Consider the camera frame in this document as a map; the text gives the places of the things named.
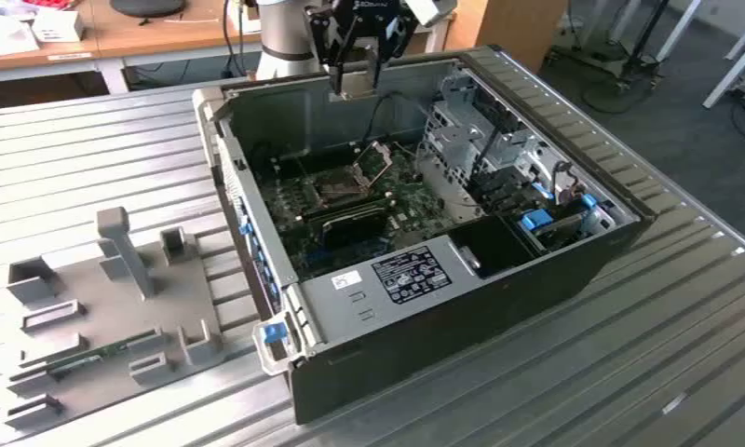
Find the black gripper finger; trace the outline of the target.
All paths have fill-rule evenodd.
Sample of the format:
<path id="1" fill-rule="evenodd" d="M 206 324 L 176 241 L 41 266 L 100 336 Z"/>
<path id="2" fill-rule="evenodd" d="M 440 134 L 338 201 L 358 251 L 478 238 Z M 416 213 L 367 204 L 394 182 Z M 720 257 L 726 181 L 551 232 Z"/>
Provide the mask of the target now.
<path id="1" fill-rule="evenodd" d="M 398 16 L 388 22 L 378 22 L 375 27 L 374 49 L 368 50 L 368 80 L 372 89 L 378 89 L 380 73 L 391 59 L 400 58 L 410 45 L 419 21 L 414 16 Z"/>
<path id="2" fill-rule="evenodd" d="M 331 77 L 335 93 L 343 91 L 344 64 L 355 43 L 356 14 L 352 7 L 308 7 L 307 26 L 314 52 Z"/>

